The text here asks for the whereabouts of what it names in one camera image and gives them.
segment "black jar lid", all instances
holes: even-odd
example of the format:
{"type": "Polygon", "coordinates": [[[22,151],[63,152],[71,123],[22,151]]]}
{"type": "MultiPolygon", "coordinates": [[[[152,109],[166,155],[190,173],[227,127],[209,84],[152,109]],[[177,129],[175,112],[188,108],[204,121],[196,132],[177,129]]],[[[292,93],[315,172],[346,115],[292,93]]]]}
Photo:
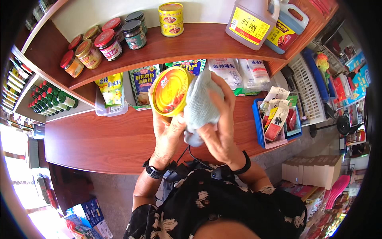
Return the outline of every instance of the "black jar lid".
{"type": "Polygon", "coordinates": [[[130,13],[129,15],[127,15],[125,21],[128,22],[132,20],[142,20],[142,19],[143,19],[143,12],[136,11],[134,13],[130,13]]]}
{"type": "Polygon", "coordinates": [[[132,33],[138,30],[140,27],[141,27],[140,20],[132,20],[125,23],[125,25],[122,26],[121,31],[123,33],[132,33]]]}

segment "black floral shirt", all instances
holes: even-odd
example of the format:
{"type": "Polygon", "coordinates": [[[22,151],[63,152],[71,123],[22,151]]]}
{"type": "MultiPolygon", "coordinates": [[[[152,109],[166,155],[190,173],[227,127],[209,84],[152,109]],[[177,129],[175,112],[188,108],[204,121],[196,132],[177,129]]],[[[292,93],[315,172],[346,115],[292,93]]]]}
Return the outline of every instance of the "black floral shirt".
{"type": "Polygon", "coordinates": [[[273,186],[253,192],[211,178],[211,170],[191,171],[176,184],[164,203],[136,208],[124,239],[192,239],[206,221],[232,219],[260,238],[298,238],[306,225],[301,199],[273,186]]]}

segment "watch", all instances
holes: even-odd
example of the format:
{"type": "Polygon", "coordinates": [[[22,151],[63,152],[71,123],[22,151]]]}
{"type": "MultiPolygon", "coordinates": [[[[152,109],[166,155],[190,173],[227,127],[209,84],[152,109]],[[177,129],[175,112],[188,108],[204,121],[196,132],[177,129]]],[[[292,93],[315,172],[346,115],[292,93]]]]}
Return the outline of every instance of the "watch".
{"type": "Polygon", "coordinates": [[[150,177],[152,177],[153,179],[159,179],[160,177],[162,177],[163,174],[165,174],[165,172],[167,171],[167,168],[165,168],[164,170],[160,171],[160,170],[154,168],[153,166],[150,166],[149,165],[149,161],[150,161],[150,159],[148,159],[146,162],[144,162],[144,164],[142,166],[142,167],[146,168],[146,173],[150,177]]]}
{"type": "Polygon", "coordinates": [[[245,165],[242,169],[232,171],[233,174],[243,174],[251,167],[251,159],[249,158],[248,154],[245,151],[243,151],[243,154],[245,156],[245,165]]]}

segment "floor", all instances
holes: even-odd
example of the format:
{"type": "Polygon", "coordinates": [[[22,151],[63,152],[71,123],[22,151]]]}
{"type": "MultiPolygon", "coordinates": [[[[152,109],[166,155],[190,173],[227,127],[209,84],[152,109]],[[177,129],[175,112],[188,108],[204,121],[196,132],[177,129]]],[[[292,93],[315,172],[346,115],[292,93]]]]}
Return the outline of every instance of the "floor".
{"type": "MultiPolygon", "coordinates": [[[[303,128],[303,135],[295,142],[275,149],[271,152],[251,158],[267,173],[272,183],[279,182],[282,177],[281,163],[295,156],[317,156],[320,154],[338,154],[338,132],[335,127],[319,130],[315,138],[311,138],[309,127],[303,128]]],[[[89,173],[93,181],[93,194],[97,197],[106,223],[114,239],[121,239],[130,220],[132,198],[138,175],[116,175],[89,173]]],[[[161,198],[161,188],[157,196],[161,198]]]]}

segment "gray cloth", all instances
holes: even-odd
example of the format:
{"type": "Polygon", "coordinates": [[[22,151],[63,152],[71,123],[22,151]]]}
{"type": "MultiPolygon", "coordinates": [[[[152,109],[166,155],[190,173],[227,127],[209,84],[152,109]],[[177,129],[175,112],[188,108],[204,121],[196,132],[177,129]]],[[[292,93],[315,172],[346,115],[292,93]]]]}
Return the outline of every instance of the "gray cloth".
{"type": "Polygon", "coordinates": [[[193,147],[203,144],[203,140],[196,130],[205,124],[217,124],[220,119],[219,110],[212,103],[207,89],[215,91],[224,99],[224,94],[211,78],[211,71],[204,69],[199,76],[194,78],[188,87],[186,95],[186,107],[184,118],[187,124],[185,131],[185,142],[193,147]]]}

